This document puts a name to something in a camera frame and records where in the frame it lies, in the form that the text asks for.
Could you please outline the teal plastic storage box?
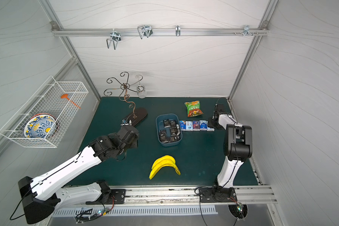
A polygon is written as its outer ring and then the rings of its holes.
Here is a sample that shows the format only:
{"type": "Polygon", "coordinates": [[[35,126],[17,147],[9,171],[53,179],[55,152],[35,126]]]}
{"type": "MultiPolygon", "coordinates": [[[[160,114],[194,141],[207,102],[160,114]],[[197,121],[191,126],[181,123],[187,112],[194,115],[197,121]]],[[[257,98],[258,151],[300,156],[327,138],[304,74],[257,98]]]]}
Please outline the teal plastic storage box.
{"type": "Polygon", "coordinates": [[[164,114],[156,118],[157,138],[163,147],[178,145],[182,140],[179,119],[175,114],[164,114]]]}

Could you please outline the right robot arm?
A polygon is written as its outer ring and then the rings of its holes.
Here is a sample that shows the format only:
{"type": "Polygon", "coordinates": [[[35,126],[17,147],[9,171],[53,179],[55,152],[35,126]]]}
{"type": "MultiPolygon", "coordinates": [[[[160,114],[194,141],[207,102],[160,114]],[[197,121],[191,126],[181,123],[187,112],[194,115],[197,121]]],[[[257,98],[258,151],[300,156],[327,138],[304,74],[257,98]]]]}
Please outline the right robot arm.
{"type": "Polygon", "coordinates": [[[240,167],[252,157],[252,128],[236,121],[226,112],[223,104],[215,105],[213,116],[208,120],[208,127],[225,131],[223,143],[225,160],[217,176],[217,187],[231,188],[240,167]]]}

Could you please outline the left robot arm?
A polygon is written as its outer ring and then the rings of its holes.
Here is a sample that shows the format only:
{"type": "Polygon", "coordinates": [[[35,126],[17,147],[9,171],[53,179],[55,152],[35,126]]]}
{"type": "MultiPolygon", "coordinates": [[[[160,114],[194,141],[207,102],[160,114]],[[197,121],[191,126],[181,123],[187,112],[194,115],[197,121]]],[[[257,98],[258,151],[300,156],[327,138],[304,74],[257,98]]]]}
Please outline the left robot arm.
{"type": "Polygon", "coordinates": [[[54,211],[78,203],[115,203],[115,195],[104,180],[72,188],[64,188],[64,185],[86,170],[137,148],[138,138],[139,131],[135,127],[123,125],[117,133],[92,140],[77,155],[49,172],[20,179],[20,203],[27,224],[36,224],[54,211]]]}

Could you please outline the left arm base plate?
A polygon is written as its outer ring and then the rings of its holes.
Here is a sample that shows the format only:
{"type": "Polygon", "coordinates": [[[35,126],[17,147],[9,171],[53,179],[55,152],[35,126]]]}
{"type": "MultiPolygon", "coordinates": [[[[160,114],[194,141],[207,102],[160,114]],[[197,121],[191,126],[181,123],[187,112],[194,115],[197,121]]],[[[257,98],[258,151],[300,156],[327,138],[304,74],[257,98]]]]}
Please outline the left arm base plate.
{"type": "Polygon", "coordinates": [[[126,195],[125,189],[109,189],[104,191],[95,201],[88,201],[86,205],[99,205],[99,204],[124,204],[126,195]]]}

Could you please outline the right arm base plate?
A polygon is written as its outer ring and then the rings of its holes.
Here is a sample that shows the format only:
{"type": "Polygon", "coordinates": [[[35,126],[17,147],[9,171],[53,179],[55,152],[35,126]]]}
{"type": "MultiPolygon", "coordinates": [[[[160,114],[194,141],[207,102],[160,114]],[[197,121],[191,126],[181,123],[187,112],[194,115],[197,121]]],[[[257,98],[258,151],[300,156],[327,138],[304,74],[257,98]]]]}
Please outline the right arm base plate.
{"type": "Polygon", "coordinates": [[[212,187],[198,187],[195,189],[195,194],[200,198],[201,203],[210,203],[210,202],[234,202],[237,203],[237,196],[235,189],[231,188],[219,188],[214,189],[212,187]]]}

